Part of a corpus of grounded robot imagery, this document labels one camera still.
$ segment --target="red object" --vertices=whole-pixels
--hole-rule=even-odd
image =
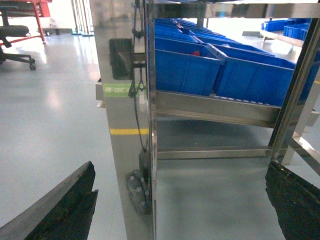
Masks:
[[[0,0],[0,2],[8,2],[10,5],[14,6],[15,2],[26,2],[26,3],[30,3],[33,6],[33,10],[16,10],[15,12],[21,12],[21,13],[26,13],[26,12],[30,12],[30,13],[34,13],[34,17],[36,20],[36,23],[38,25],[38,30],[40,35],[36,35],[33,37],[27,36],[27,37],[23,37],[23,38],[19,38],[19,39],[15,39],[10,41],[10,43],[16,43],[16,42],[20,42],[20,41],[24,41],[24,40],[28,40],[28,39],[32,39],[32,38],[41,38],[43,41],[43,44],[46,43],[46,39],[45,39],[45,35],[43,32],[43,29],[41,27],[41,23],[40,23],[40,18],[42,17],[50,17],[50,11],[48,8],[48,3],[52,3],[52,0]]]
[[[196,50],[193,53],[190,53],[190,55],[201,57],[199,50]]]

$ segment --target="office chair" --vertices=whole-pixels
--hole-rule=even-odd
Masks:
[[[26,26],[9,25],[8,11],[12,9],[16,10],[17,7],[0,6],[0,12],[3,22],[3,26],[0,26],[0,40],[3,41],[3,44],[6,48],[12,47],[11,43],[6,39],[6,37],[26,37],[26,35],[29,33],[29,29]],[[0,65],[6,60],[27,63],[29,64],[31,70],[36,70],[35,60],[30,55],[4,53],[4,51],[0,47]]]

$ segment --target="red table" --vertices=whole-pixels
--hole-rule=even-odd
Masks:
[[[19,39],[10,41],[10,43],[16,43],[33,38],[41,38],[43,44],[46,43],[45,35],[41,27],[40,18],[50,17],[50,11],[48,8],[48,3],[52,0],[0,0],[0,5],[2,6],[17,6],[18,9],[14,11],[9,11],[9,17],[30,17],[34,16],[36,23],[38,25],[40,35],[26,36]]]

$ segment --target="chair wheel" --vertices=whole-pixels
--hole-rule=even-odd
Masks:
[[[30,64],[30,69],[31,69],[31,71],[33,71],[33,70],[36,70],[37,68],[36,68],[36,65],[34,65],[33,63],[32,64]]]

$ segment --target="green label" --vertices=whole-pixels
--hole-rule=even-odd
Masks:
[[[123,98],[128,97],[131,84],[103,84],[103,93],[106,98]]]

